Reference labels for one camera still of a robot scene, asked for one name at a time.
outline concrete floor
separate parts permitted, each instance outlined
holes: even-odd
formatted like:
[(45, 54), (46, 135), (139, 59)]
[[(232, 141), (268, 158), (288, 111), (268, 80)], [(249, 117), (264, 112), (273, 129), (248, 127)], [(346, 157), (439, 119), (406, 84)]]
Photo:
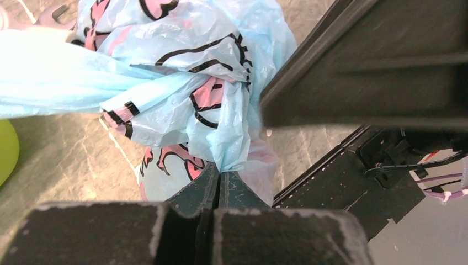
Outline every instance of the concrete floor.
[[(317, 24), (332, 0), (279, 0), (298, 43)], [(46, 7), (67, 4), (61, 17), (76, 16), (77, 1), (0, 0), (13, 17), (34, 21)], [(37, 203), (50, 200), (139, 200), (134, 168), (144, 147), (109, 131), (104, 123), (80, 115), (12, 120), (21, 151), (18, 166), (0, 189), (0, 256), (17, 224)], [(355, 127), (315, 126), (274, 130), (267, 138), (281, 165), (281, 190), (349, 135)]]

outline gray surface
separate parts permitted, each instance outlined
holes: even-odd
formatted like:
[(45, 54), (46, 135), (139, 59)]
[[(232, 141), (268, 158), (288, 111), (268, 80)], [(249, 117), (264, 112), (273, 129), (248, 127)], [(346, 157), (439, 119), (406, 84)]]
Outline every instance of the gray surface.
[[(452, 152), (439, 152), (429, 161), (440, 160)], [(462, 172), (462, 163), (428, 169), (430, 177)], [(448, 181), (427, 182), (428, 188)], [(460, 183), (443, 187), (457, 191)], [(468, 197), (449, 200), (427, 197), (398, 224), (393, 221), (369, 242), (376, 265), (388, 264), (466, 264), (468, 259)]]
[[(0, 0), (18, 21), (29, 23), (55, 4), (69, 4), (64, 22), (76, 16), (77, 1)], [(301, 42), (325, 13), (331, 0), (280, 0), (286, 21)], [(13, 120), (20, 137), (17, 169), (0, 190), (0, 253), (21, 218), (38, 202), (48, 200), (138, 200), (132, 165), (143, 157), (144, 147), (116, 135), (119, 147), (98, 120), (80, 115)], [(281, 158), (276, 189), (305, 169), (345, 138), (353, 128), (317, 126), (274, 130), (267, 141)]]

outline black cable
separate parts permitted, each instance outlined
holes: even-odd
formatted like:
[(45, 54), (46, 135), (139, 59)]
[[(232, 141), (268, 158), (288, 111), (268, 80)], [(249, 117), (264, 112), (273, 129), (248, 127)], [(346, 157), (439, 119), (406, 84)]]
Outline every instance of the black cable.
[(432, 168), (432, 167), (440, 167), (440, 166), (445, 166), (453, 162), (456, 162), (458, 160), (461, 160), (466, 156), (467, 156), (466, 153), (459, 152), (446, 159), (442, 159), (442, 160), (434, 161), (434, 162), (427, 162), (423, 164), (375, 167), (375, 168), (371, 168), (367, 170), (365, 174), (366, 176), (370, 176), (372, 174), (378, 174), (378, 173), (387, 172), (387, 171), (396, 171), (396, 170), (411, 171), (411, 170), (422, 170), (422, 169), (427, 169), (427, 168)]

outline cable tie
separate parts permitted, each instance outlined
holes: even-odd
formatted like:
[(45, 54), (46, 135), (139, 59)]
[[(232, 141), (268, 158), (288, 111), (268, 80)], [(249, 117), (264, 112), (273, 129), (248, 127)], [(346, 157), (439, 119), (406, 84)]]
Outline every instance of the cable tie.
[(445, 195), (445, 198), (443, 200), (443, 202), (447, 202), (450, 198), (450, 196), (452, 196), (452, 192), (444, 192), (444, 195)]

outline green ball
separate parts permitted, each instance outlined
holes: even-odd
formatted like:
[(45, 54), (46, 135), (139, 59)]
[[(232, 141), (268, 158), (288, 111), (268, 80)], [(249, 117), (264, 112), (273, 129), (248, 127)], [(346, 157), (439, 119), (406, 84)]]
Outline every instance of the green ball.
[(0, 186), (13, 172), (19, 156), (16, 131), (8, 120), (0, 120)]

